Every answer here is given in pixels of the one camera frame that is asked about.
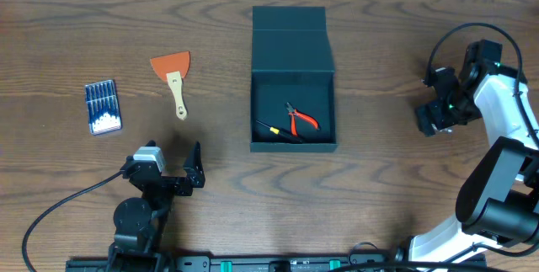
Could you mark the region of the black yellow screwdriver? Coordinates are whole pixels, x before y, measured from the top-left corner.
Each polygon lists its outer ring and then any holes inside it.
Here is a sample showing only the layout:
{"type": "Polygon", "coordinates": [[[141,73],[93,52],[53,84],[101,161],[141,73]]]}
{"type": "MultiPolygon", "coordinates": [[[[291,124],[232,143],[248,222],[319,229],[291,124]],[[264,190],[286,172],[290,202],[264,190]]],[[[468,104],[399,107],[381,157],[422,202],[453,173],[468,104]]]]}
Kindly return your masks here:
{"type": "Polygon", "coordinates": [[[299,136],[294,136],[291,133],[288,133],[287,131],[283,131],[280,128],[273,127],[271,125],[267,125],[264,122],[260,120],[255,121],[258,125],[263,126],[264,128],[268,129],[271,133],[273,133],[276,136],[280,136],[284,138],[287,141],[290,141],[292,143],[303,143],[304,141],[299,136]]]}

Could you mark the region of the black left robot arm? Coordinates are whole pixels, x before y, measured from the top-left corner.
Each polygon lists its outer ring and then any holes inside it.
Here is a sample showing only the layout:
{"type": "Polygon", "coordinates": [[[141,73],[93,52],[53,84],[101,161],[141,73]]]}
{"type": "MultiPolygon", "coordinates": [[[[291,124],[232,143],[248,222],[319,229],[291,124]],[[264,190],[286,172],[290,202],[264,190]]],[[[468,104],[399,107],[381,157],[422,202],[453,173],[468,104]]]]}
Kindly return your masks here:
{"type": "Polygon", "coordinates": [[[106,271],[175,271],[173,256],[160,250],[175,197],[187,197],[205,186],[200,143],[185,160],[185,176],[165,176],[162,149],[154,141],[140,147],[120,168],[121,176],[141,191],[140,197],[122,201],[115,209],[114,241],[106,271]]]}

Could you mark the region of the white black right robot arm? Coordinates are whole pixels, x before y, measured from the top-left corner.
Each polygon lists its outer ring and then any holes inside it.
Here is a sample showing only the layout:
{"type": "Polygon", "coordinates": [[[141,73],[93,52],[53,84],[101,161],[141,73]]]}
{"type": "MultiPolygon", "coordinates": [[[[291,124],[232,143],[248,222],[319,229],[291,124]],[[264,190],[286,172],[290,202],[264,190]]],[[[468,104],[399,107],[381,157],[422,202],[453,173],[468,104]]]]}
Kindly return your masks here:
{"type": "Polygon", "coordinates": [[[480,40],[467,47],[462,70],[430,70],[435,100],[416,108],[426,136],[482,120],[489,149],[461,187],[455,212],[430,232],[411,237],[399,260],[464,263],[485,250],[514,256],[538,249],[538,127],[527,99],[526,78],[501,64],[502,45],[480,40]]]}

